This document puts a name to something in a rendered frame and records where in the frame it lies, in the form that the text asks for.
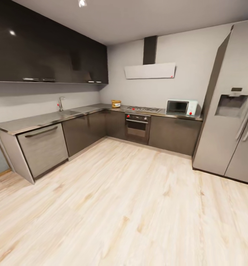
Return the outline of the popcorn bag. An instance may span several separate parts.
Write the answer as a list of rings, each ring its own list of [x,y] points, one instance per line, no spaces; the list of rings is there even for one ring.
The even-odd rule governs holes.
[[[112,100],[112,108],[119,108],[121,106],[120,100]]]

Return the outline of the microwave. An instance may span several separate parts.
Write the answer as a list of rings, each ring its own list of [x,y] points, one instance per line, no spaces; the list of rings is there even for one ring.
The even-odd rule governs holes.
[[[196,99],[167,99],[166,113],[193,116],[197,107]]]

